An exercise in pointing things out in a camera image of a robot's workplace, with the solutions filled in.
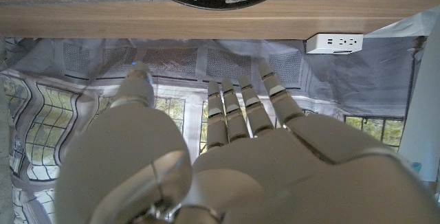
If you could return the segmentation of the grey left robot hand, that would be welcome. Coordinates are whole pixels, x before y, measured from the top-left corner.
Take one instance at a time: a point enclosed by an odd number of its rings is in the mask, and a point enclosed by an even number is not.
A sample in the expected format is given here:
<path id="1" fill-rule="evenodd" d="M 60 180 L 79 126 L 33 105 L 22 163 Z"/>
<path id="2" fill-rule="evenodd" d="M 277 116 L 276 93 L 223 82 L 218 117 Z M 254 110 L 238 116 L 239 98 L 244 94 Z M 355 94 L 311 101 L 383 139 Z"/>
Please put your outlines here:
<path id="1" fill-rule="evenodd" d="M 305 115 L 267 63 L 276 128 L 250 81 L 208 85 L 207 151 L 191 159 L 153 108 L 151 73 L 132 64 L 111 106 L 68 149 L 57 223 L 438 223 L 439 205 L 395 151 Z"/>

